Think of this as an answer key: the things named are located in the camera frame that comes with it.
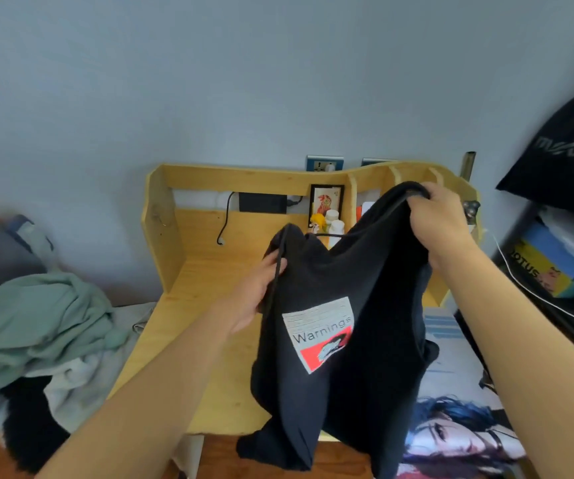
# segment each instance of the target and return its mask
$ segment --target green cloth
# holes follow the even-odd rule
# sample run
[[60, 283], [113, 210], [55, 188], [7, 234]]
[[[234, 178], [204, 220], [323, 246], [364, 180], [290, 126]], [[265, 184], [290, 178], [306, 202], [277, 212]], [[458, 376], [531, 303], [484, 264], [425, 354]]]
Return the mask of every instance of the green cloth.
[[121, 346], [103, 291], [74, 274], [33, 274], [0, 285], [0, 389], [27, 372]]

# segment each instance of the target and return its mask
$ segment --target white wall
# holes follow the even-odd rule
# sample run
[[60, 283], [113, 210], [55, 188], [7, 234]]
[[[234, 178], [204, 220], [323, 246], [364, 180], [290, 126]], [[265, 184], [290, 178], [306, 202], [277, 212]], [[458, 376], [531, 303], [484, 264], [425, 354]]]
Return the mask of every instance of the white wall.
[[418, 158], [493, 190], [574, 94], [574, 0], [0, 0], [0, 211], [117, 302], [157, 297], [139, 228], [162, 161]]

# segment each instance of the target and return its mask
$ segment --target yellow figurine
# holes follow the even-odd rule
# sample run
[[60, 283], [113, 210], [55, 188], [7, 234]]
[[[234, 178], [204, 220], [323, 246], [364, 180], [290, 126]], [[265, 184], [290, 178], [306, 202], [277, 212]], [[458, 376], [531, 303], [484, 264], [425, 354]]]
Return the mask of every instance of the yellow figurine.
[[320, 232], [321, 230], [323, 230], [324, 226], [326, 225], [326, 222], [324, 220], [324, 215], [322, 213], [313, 214], [311, 216], [311, 218], [309, 219], [309, 221], [313, 225], [313, 229], [311, 230], [311, 233], [313, 233], [313, 234], [316, 234], [316, 233]]

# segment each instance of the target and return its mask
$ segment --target framed picture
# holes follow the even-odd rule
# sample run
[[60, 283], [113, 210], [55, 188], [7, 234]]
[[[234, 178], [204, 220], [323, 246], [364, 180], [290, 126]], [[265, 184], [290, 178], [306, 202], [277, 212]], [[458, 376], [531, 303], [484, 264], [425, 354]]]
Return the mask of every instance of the framed picture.
[[311, 193], [309, 195], [309, 226], [311, 227], [311, 216], [315, 213], [326, 215], [327, 210], [338, 210], [338, 215], [342, 216], [343, 195], [344, 184], [311, 185]]

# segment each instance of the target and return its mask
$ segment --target anime poster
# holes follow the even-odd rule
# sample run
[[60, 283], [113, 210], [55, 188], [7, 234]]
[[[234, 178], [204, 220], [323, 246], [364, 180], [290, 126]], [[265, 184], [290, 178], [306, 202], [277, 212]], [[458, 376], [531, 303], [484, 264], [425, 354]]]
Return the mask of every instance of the anime poster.
[[522, 444], [455, 318], [440, 308], [424, 315], [440, 355], [422, 379], [397, 478], [501, 476], [526, 455]]

